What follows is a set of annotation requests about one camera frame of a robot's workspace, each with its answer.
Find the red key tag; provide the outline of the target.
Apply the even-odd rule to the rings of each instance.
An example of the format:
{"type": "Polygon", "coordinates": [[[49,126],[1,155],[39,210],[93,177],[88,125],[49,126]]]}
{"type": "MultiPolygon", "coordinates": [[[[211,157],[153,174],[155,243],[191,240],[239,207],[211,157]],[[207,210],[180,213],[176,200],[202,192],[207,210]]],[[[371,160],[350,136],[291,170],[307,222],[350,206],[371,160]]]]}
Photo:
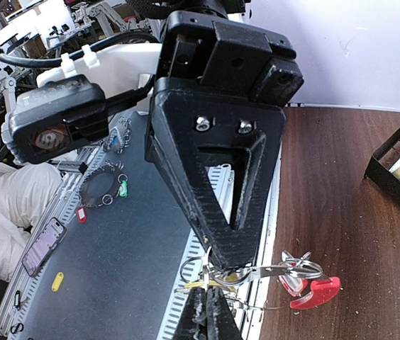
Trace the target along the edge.
{"type": "Polygon", "coordinates": [[[309,282],[305,278],[295,278],[292,276],[279,276],[279,282],[292,297],[301,297],[309,282]]]}

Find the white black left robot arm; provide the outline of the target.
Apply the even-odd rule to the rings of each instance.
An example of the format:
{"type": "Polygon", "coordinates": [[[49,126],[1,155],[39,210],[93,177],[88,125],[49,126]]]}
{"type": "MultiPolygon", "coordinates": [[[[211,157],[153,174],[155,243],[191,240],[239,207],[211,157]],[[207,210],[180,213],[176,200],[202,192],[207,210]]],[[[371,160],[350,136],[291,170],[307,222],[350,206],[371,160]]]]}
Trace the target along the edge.
{"type": "Polygon", "coordinates": [[[0,62],[40,69],[1,138],[20,164],[104,139],[109,116],[149,114],[145,158],[179,203],[212,262],[256,259],[286,118],[304,82],[289,39],[229,19],[243,1],[132,1],[162,21],[160,38],[125,32],[55,59],[0,62]]]}

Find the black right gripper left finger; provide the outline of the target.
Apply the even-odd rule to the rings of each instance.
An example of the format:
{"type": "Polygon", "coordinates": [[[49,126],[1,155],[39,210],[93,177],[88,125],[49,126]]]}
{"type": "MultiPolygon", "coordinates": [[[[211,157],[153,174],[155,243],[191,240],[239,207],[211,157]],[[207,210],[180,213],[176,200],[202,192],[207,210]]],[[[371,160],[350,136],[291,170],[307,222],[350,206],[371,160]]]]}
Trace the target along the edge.
{"type": "Polygon", "coordinates": [[[203,288],[192,288],[182,310],[174,340],[204,340],[206,333],[206,291],[203,288]]]}

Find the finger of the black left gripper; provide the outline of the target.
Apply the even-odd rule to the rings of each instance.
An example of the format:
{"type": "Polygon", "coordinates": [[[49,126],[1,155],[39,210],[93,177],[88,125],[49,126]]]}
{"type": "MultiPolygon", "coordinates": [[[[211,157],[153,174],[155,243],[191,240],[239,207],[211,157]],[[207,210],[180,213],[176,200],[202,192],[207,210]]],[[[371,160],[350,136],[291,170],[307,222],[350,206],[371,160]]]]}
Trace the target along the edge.
{"type": "Polygon", "coordinates": [[[281,108],[192,80],[155,82],[145,158],[223,271],[255,262],[285,122],[281,108]]]}

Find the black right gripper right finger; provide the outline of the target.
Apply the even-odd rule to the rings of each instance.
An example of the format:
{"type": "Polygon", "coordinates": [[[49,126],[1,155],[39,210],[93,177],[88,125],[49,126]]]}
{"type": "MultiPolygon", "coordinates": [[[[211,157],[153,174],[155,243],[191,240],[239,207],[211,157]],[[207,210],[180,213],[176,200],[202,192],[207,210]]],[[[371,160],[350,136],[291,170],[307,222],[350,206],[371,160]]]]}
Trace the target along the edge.
{"type": "Polygon", "coordinates": [[[206,333],[209,340],[242,340],[223,291],[215,286],[206,291],[206,333]]]}

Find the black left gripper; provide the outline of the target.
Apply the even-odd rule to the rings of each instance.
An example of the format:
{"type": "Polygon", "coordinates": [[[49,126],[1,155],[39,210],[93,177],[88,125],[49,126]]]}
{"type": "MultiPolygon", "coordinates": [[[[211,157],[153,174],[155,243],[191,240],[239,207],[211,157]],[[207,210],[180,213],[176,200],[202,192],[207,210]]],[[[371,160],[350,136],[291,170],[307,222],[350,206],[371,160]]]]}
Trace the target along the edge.
{"type": "Polygon", "coordinates": [[[157,77],[194,79],[276,106],[285,106],[304,83],[286,36],[191,11],[167,18],[157,77]]]}

